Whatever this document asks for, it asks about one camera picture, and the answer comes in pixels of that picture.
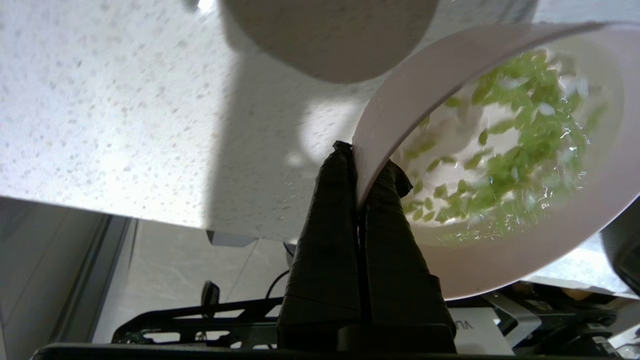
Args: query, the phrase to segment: green peas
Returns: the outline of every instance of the green peas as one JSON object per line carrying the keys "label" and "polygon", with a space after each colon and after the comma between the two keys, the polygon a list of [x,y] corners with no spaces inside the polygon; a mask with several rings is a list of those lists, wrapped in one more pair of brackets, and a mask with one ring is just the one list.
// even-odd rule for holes
{"label": "green peas", "polygon": [[413,221],[418,221],[422,218],[422,208],[413,213]]}
{"label": "green peas", "polygon": [[436,199],[446,199],[446,197],[447,197],[447,185],[446,184],[442,184],[440,186],[437,186],[433,190],[433,197],[436,198]]}
{"label": "green peas", "polygon": [[513,103],[516,104],[516,108],[511,108],[513,111],[516,111],[517,109],[521,108],[521,107],[526,107],[526,108],[532,108],[533,109],[533,102],[531,101],[531,98],[529,97],[529,93],[527,92],[527,90],[523,87],[520,86],[518,88],[516,88],[514,90],[514,97],[513,97]]}
{"label": "green peas", "polygon": [[430,197],[427,197],[426,199],[424,199],[424,207],[427,210],[433,210],[433,201],[431,200]]}
{"label": "green peas", "polygon": [[546,70],[541,73],[540,83],[543,86],[557,86],[558,84],[558,71]]}
{"label": "green peas", "polygon": [[486,131],[488,134],[502,134],[507,132],[507,130],[511,129],[515,125],[515,120],[503,120],[498,124],[488,128]]}
{"label": "green peas", "polygon": [[533,55],[534,55],[533,51],[527,51],[526,53],[520,55],[517,59],[520,60],[522,63],[530,63],[531,60],[533,60]]}
{"label": "green peas", "polygon": [[418,182],[415,183],[415,186],[413,187],[413,193],[419,193],[423,188],[424,184],[422,183],[422,180],[418,180]]}
{"label": "green peas", "polygon": [[458,193],[465,193],[467,190],[470,190],[469,184],[466,181],[460,179],[458,181]]}
{"label": "green peas", "polygon": [[449,209],[451,209],[450,217],[464,217],[463,215],[464,200],[460,197],[460,194],[455,193],[450,197],[448,197],[446,201],[449,204]]}
{"label": "green peas", "polygon": [[442,156],[440,158],[440,161],[442,161],[442,163],[444,163],[444,164],[455,164],[455,163],[458,162],[458,160],[456,160],[456,158],[454,158],[453,156],[449,156],[449,155]]}
{"label": "green peas", "polygon": [[439,164],[440,164],[440,159],[433,160],[427,167],[427,172],[434,171]]}
{"label": "green peas", "polygon": [[403,210],[405,214],[409,214],[410,212],[415,211],[416,209],[417,209],[417,206],[412,202],[409,202],[403,205]]}
{"label": "green peas", "polygon": [[522,108],[522,110],[520,110],[520,113],[516,115],[516,119],[515,119],[515,123],[513,124],[513,127],[515,127],[516,130],[520,130],[521,128],[529,125],[531,123],[532,116],[533,116],[533,109],[528,106],[525,106],[524,108]]}
{"label": "green peas", "polygon": [[452,96],[450,98],[448,98],[445,102],[444,102],[445,106],[448,106],[450,108],[457,108],[459,106],[462,105],[462,101],[460,101],[459,98]]}
{"label": "green peas", "polygon": [[422,155],[422,153],[431,150],[436,145],[434,140],[426,140],[422,142],[416,149],[405,150],[404,156],[409,160],[415,160]]}
{"label": "green peas", "polygon": [[494,102],[499,102],[500,101],[500,95],[499,94],[490,94],[489,96],[485,97],[480,104],[483,106],[487,106],[487,105],[491,105]]}
{"label": "green peas", "polygon": [[440,212],[438,212],[438,215],[436,216],[435,220],[441,224],[444,224],[444,222],[450,218],[452,218],[451,210],[449,208],[444,208],[444,209],[441,209]]}
{"label": "green peas", "polygon": [[536,104],[545,102],[558,107],[561,101],[560,88],[557,85],[540,85],[531,94],[531,101]]}
{"label": "green peas", "polygon": [[486,130],[484,130],[482,133],[480,133],[480,136],[478,136],[478,142],[480,143],[480,145],[485,146],[488,138],[489,134],[486,132]]}
{"label": "green peas", "polygon": [[493,151],[493,148],[485,149],[482,151],[478,151],[473,157],[465,162],[464,168],[465,170],[473,170],[478,167],[482,157],[487,155],[490,151]]}
{"label": "green peas", "polygon": [[478,105],[491,91],[491,87],[487,85],[478,85],[473,95],[471,95],[471,103]]}
{"label": "green peas", "polygon": [[578,94],[578,92],[574,92],[573,94],[571,94],[571,96],[569,96],[569,98],[567,98],[567,100],[561,101],[560,109],[564,113],[571,114],[581,104],[582,104],[582,97],[580,96],[580,94]]}
{"label": "green peas", "polygon": [[491,186],[484,186],[478,189],[469,206],[476,211],[490,209],[496,205],[497,199]]}
{"label": "green peas", "polygon": [[547,52],[544,50],[534,50],[534,58],[533,63],[536,66],[536,69],[546,69],[547,68]]}
{"label": "green peas", "polygon": [[424,222],[431,221],[435,215],[436,215],[435,211],[430,211],[427,213],[427,215],[424,215],[422,217],[422,221]]}
{"label": "green peas", "polygon": [[427,127],[429,126],[429,123],[431,122],[431,117],[427,116],[426,118],[424,118],[424,120],[422,122],[420,122],[420,125],[418,125],[419,127]]}

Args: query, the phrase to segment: gray panel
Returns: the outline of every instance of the gray panel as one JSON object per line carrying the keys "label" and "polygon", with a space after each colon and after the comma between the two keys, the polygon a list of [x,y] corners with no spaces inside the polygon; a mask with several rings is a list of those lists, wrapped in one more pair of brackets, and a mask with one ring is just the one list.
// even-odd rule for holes
{"label": "gray panel", "polygon": [[120,299],[124,296],[127,287],[127,276],[129,275],[129,267],[133,255],[133,245],[136,233],[138,231],[139,220],[133,219],[127,229],[122,249],[116,260],[116,267],[111,274],[111,281],[107,289],[107,295],[100,309],[100,317],[98,324],[93,332],[92,342],[109,343],[113,335],[111,328],[113,323],[113,315],[118,311]]}
{"label": "gray panel", "polygon": [[68,209],[0,198],[0,317],[7,319]]}
{"label": "gray panel", "polygon": [[[55,209],[66,211],[67,215],[52,236],[51,244],[24,287],[13,312],[4,319],[8,360],[27,359],[36,349],[49,343],[60,312],[103,217],[101,214],[86,211]],[[46,222],[47,219],[46,215],[42,215],[33,217],[30,221],[31,227],[38,229],[40,222]],[[25,236],[46,235],[25,233]],[[37,239],[24,237],[20,240],[30,243]]]}
{"label": "gray panel", "polygon": [[4,334],[2,331],[2,321],[0,321],[0,360],[6,360],[6,351],[4,349]]}
{"label": "gray panel", "polygon": [[102,235],[86,255],[58,331],[51,341],[88,343],[93,338],[130,220],[109,217],[105,223]]}

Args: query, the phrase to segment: green vegetable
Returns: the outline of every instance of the green vegetable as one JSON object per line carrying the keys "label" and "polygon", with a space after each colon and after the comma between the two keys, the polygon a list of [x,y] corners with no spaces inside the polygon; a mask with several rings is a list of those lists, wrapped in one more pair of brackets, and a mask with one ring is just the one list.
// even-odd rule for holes
{"label": "green vegetable", "polygon": [[480,136],[478,136],[478,142],[480,143],[480,145],[485,146],[488,138],[489,134],[486,132],[486,130],[484,130],[482,133],[480,133]]}
{"label": "green vegetable", "polygon": [[455,164],[455,163],[458,162],[458,160],[456,160],[456,158],[454,158],[453,156],[449,156],[449,155],[442,156],[440,158],[440,161],[442,161],[442,163],[445,163],[445,164]]}
{"label": "green vegetable", "polygon": [[421,192],[423,187],[424,187],[424,184],[422,184],[422,180],[418,180],[418,182],[415,183],[415,186],[413,187],[413,193]]}
{"label": "green vegetable", "polygon": [[458,181],[458,193],[465,193],[467,192],[467,190],[470,190],[469,184],[467,184],[466,181],[460,179],[460,181]]}
{"label": "green vegetable", "polygon": [[419,219],[422,218],[422,208],[418,209],[414,214],[413,214],[413,221],[418,221]]}
{"label": "green vegetable", "polygon": [[433,201],[430,197],[424,199],[424,207],[427,208],[427,210],[433,210]]}
{"label": "green vegetable", "polygon": [[477,168],[478,165],[480,164],[480,161],[482,160],[482,157],[484,155],[487,155],[492,150],[493,148],[489,148],[489,149],[485,149],[475,153],[473,157],[471,157],[469,160],[465,162],[465,166],[464,166],[465,170],[472,170]]}
{"label": "green vegetable", "polygon": [[418,126],[419,127],[427,127],[427,126],[429,126],[430,122],[431,122],[431,118],[429,116],[427,116],[426,118],[424,118],[424,120]]}
{"label": "green vegetable", "polygon": [[488,134],[502,134],[502,133],[505,133],[507,130],[511,129],[514,125],[515,125],[515,120],[513,119],[503,120],[498,124],[488,128],[486,132]]}
{"label": "green vegetable", "polygon": [[434,171],[439,164],[440,164],[440,159],[433,160],[427,167],[427,172]]}
{"label": "green vegetable", "polygon": [[442,184],[433,190],[433,197],[436,199],[445,199],[447,197],[447,185]]}
{"label": "green vegetable", "polygon": [[450,98],[448,98],[445,102],[444,102],[445,106],[448,106],[450,108],[457,108],[458,106],[462,105],[462,101],[460,101],[459,98],[452,96]]}
{"label": "green vegetable", "polygon": [[435,215],[436,215],[435,211],[429,211],[427,215],[424,215],[424,217],[422,217],[422,221],[424,222],[431,221]]}
{"label": "green vegetable", "polygon": [[[572,71],[566,68],[572,66],[573,60],[561,58],[560,55],[554,59],[561,62],[562,74]],[[582,155],[588,144],[587,135],[599,125],[606,105],[595,109],[584,127],[578,126],[573,114],[584,100],[578,92],[563,98],[558,76],[556,69],[549,68],[544,49],[524,53],[481,76],[471,103],[486,106],[497,102],[511,108],[516,115],[513,119],[503,120],[483,130],[478,136],[478,143],[484,147],[490,135],[515,128],[518,131],[518,145],[504,154],[490,156],[481,169],[483,173],[486,172],[481,181],[468,184],[465,180],[459,180],[457,191],[450,196],[445,184],[437,186],[433,198],[446,201],[446,206],[433,210],[433,201],[428,197],[405,205],[405,211],[410,209],[417,213],[419,210],[419,216],[413,214],[414,220],[435,220],[441,224],[452,218],[469,218],[474,222],[477,221],[474,219],[490,214],[495,220],[492,225],[495,232],[503,234],[521,221],[535,221],[544,216],[543,206],[537,201],[543,195],[556,196],[574,191],[573,179],[583,171]],[[515,88],[502,86],[514,79],[519,84]],[[545,111],[551,115],[539,111],[542,104],[554,110]],[[455,108],[462,105],[462,100],[451,97],[444,105]],[[433,146],[435,141],[426,140],[409,151],[408,155],[417,158]],[[492,148],[475,153],[464,162],[464,169],[478,169],[482,159],[491,153]],[[441,163],[456,163],[456,159],[442,156],[429,164],[428,172]],[[429,211],[424,216],[423,208]],[[473,231],[465,234],[477,236],[477,232]]]}
{"label": "green vegetable", "polygon": [[414,159],[417,159],[420,156],[420,153],[417,152],[416,150],[405,150],[404,151],[404,156],[405,156],[405,158],[407,158],[409,160],[414,160]]}

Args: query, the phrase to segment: cable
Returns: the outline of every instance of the cable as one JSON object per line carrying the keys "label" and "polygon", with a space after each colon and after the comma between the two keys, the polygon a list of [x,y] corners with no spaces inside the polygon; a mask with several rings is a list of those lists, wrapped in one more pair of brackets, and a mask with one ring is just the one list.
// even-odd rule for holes
{"label": "cable", "polygon": [[291,255],[291,257],[293,258],[294,255],[291,252],[291,250],[289,250],[289,247],[287,246],[287,243],[282,243],[282,245],[284,245],[284,249],[287,251],[287,254]]}
{"label": "cable", "polygon": [[276,284],[278,283],[278,281],[280,279],[282,279],[285,275],[287,275],[289,273],[289,271],[285,271],[282,274],[278,275],[278,277],[271,283],[271,286],[269,287],[269,290],[267,290],[267,296],[265,296],[265,299],[269,298],[269,295],[271,295],[271,292],[273,291],[273,288],[276,286]]}
{"label": "cable", "polygon": [[[278,277],[276,277],[276,279],[271,283],[271,286],[269,286],[269,290],[267,290],[267,296],[265,296],[265,299],[269,298],[269,295],[271,295],[271,292],[273,291],[273,288],[276,286],[276,284],[278,283],[278,281],[280,279],[282,279],[285,275],[287,275],[289,273],[289,271],[285,271],[282,274],[278,275]],[[271,346],[271,344],[267,344],[267,347],[270,348],[271,350],[273,350],[273,346]]]}

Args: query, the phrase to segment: white bowl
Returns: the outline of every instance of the white bowl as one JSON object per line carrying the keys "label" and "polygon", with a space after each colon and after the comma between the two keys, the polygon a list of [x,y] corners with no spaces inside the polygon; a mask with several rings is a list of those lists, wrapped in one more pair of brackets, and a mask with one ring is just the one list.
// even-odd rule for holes
{"label": "white bowl", "polygon": [[392,153],[418,123],[464,84],[532,47],[554,46],[575,55],[589,78],[612,90],[597,151],[585,166],[587,185],[548,218],[498,241],[432,246],[428,230],[416,242],[444,297],[459,299],[517,281],[579,246],[621,213],[640,192],[640,26],[636,24],[492,25],[443,38],[400,64],[371,99],[353,148],[361,206]]}

